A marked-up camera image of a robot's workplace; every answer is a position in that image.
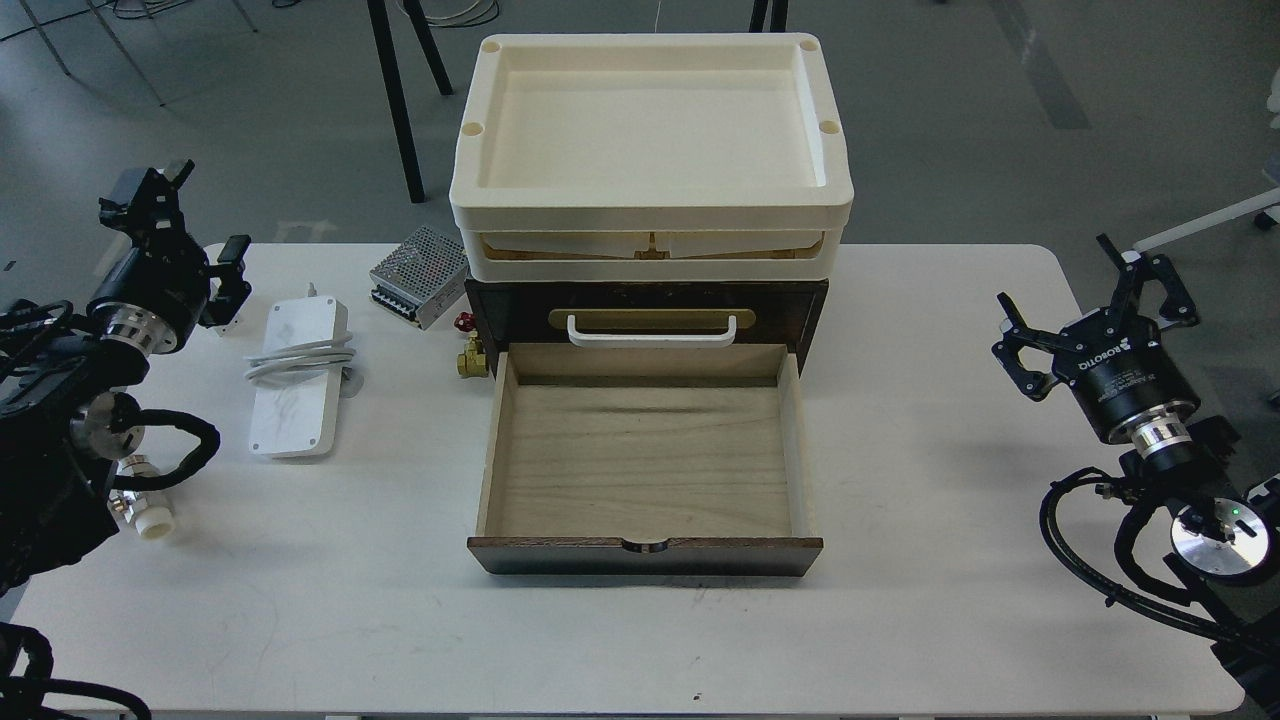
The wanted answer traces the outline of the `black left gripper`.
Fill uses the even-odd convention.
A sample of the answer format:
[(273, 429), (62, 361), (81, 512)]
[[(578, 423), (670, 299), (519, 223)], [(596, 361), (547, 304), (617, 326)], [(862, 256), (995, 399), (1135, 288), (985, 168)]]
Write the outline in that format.
[[(131, 251), (111, 268), (88, 304), (88, 316), (108, 319), (119, 306), (159, 316), (174, 334), (160, 354), (186, 346), (197, 320), (201, 327), (229, 325), (252, 292), (244, 279), (248, 234), (233, 234), (218, 261), (209, 266), (204, 249), (186, 229), (178, 191), (195, 161), (173, 161), (163, 169), (131, 168), (99, 200), (99, 222), (131, 240)], [(210, 297), (211, 281), (218, 291)]]

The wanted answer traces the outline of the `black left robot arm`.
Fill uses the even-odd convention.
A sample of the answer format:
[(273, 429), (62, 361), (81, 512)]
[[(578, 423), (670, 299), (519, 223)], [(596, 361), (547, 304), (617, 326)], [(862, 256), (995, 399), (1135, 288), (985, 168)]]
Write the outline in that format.
[(128, 393), (151, 356), (182, 350), (200, 325), (229, 324), (250, 296), (250, 237), (232, 236), (211, 263), (186, 229), (179, 191), (193, 167), (124, 170), (100, 200), (101, 224), (131, 250), (83, 313), (27, 299), (3, 313), (4, 591), (114, 536), (113, 491), (172, 488), (219, 448), (212, 424)]

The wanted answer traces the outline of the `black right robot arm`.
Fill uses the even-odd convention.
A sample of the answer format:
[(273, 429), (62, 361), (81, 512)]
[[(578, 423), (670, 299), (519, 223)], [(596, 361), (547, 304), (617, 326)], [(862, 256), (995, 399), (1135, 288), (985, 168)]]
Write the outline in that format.
[[(1224, 416), (1193, 420), (1201, 398), (1161, 338), (1201, 320), (1172, 261), (1119, 251), (1105, 234), (1098, 243), (1117, 269), (1106, 306), (1048, 332), (1029, 327), (1006, 293), (997, 297), (1005, 319), (992, 352), (1019, 391), (1038, 402), (1066, 386), (1100, 442), (1128, 446), (1116, 477), (1083, 468), (1056, 480), (1039, 506), (1039, 532), (1106, 605), (1210, 639), (1222, 667), (1276, 717), (1277, 609), (1249, 620), (1221, 593), (1235, 587), (1277, 600), (1277, 482), (1236, 489), (1228, 461), (1239, 433)], [(1061, 500), (1087, 486), (1126, 505), (1114, 538), (1126, 584), (1091, 566), (1060, 528)]]

